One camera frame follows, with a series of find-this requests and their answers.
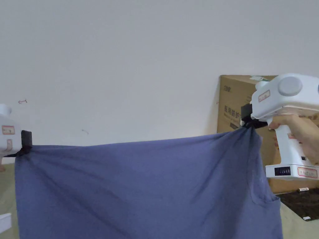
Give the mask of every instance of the white object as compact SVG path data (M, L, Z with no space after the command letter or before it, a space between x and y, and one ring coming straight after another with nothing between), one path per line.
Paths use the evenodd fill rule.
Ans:
M11 213L0 215L0 233L12 227Z
M300 74L279 75L260 82L252 95L252 119L270 124L275 115L312 116L319 112L319 78ZM290 139L291 131L282 125L276 129L281 163L266 166L266 176L280 179L318 180L319 166L305 157L300 143Z
M311 219L311 217L303 217L302 219L306 221L308 219Z
M10 119L11 108L0 104L0 158L15 154L22 148L21 128Z
M300 188L299 192L309 191L309 188Z

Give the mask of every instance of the cardboard box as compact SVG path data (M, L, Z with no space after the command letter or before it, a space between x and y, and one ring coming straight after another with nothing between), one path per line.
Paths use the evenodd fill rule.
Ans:
M252 94L256 91L255 85L263 80L270 81L276 76L220 76L219 112L217 132L229 132L240 127L241 107L249 104ZM319 117L315 115L312 120L319 125ZM279 164L280 153L274 145L275 132L268 127L257 129L263 138L261 155L264 166ZM280 179L269 179L269 185L274 193L291 192L302 187L319 187L318 181L286 181Z

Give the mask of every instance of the red-bordered label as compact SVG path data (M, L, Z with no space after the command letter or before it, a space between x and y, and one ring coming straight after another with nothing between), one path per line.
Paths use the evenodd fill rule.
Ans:
M258 97L258 101L262 102L264 99L267 99L270 96L270 90L267 90L265 93L261 94Z
M298 167L298 175L302 177L318 178L317 170Z
M14 126L2 126L2 134L15 134Z

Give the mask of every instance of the white wall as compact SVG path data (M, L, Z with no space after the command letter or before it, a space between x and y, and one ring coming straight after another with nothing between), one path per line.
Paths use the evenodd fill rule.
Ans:
M319 76L317 2L1 0L0 102L34 144L214 133L219 75Z

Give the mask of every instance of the label sticker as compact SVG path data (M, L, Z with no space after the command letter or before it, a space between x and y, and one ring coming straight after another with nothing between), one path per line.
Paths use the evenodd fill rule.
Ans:
M2 126L2 134L15 134L14 126Z
M270 96L270 90L267 90L265 93L261 94L258 97L258 101L262 102L264 99L267 99Z
M5 152L10 152L12 150L12 140L7 140L7 149Z
M317 170L298 167L298 175L302 177L318 178Z

